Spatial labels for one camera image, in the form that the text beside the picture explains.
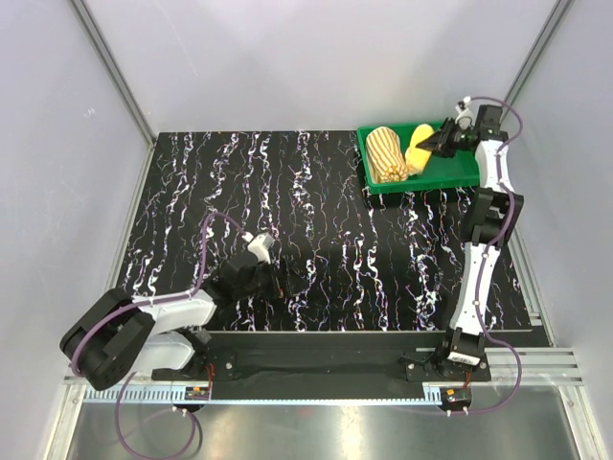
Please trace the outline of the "yellow chick towel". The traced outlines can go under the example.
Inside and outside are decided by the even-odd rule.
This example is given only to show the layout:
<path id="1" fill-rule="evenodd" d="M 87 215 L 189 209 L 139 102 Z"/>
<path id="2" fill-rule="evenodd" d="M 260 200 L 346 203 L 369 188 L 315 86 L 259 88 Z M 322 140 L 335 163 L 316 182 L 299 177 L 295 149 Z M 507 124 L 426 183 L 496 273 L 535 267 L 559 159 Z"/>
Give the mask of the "yellow chick towel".
<path id="1" fill-rule="evenodd" d="M 431 151 L 418 148 L 418 144 L 428 139 L 434 132 L 435 129 L 428 124 L 421 124 L 414 129 L 405 152 L 405 163 L 410 176 L 421 174 L 424 171 Z"/>

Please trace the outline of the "orange striped towel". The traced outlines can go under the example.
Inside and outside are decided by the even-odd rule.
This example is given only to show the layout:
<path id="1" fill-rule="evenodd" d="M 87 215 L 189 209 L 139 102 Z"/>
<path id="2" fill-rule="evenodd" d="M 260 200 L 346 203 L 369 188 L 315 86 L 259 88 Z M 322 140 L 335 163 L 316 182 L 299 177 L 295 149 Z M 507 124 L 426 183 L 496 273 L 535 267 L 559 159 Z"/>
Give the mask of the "orange striped towel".
<path id="1" fill-rule="evenodd" d="M 398 135 L 389 127 L 374 129 L 366 137 L 370 169 L 375 183 L 405 181 L 409 172 Z"/>

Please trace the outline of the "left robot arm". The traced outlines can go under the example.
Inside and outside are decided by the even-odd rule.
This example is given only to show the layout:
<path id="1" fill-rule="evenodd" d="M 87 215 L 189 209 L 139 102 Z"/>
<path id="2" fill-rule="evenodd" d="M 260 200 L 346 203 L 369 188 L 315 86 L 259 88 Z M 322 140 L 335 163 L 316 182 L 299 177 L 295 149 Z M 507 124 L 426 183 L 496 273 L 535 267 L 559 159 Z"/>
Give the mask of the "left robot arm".
<path id="1" fill-rule="evenodd" d="M 112 288 L 61 338 L 59 349 L 74 374 L 96 390 L 134 372 L 169 370 L 194 380 L 207 366 L 195 328 L 217 321 L 243 299 L 280 303 L 307 287 L 306 277 L 287 260 L 273 265 L 243 254 L 216 268 L 195 294 L 131 297 Z"/>

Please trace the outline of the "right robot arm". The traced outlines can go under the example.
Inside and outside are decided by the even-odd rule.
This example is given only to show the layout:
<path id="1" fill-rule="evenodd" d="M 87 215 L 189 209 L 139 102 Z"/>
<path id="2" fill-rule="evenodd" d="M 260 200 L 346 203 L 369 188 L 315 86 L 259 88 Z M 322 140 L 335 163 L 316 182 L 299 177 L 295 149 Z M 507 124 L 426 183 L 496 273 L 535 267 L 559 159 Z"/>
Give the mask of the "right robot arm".
<path id="1" fill-rule="evenodd" d="M 480 370 L 486 343 L 496 342 L 485 325 L 491 279 L 524 205 L 524 197 L 511 185 L 508 153 L 517 136 L 502 128 L 505 110 L 514 111 L 492 97 L 467 96 L 457 102 L 454 118 L 445 119 L 434 134 L 418 143 L 443 158 L 469 151 L 479 172 L 462 231 L 465 263 L 457 304 L 443 342 L 426 361 L 426 368 L 445 380 L 464 380 Z"/>

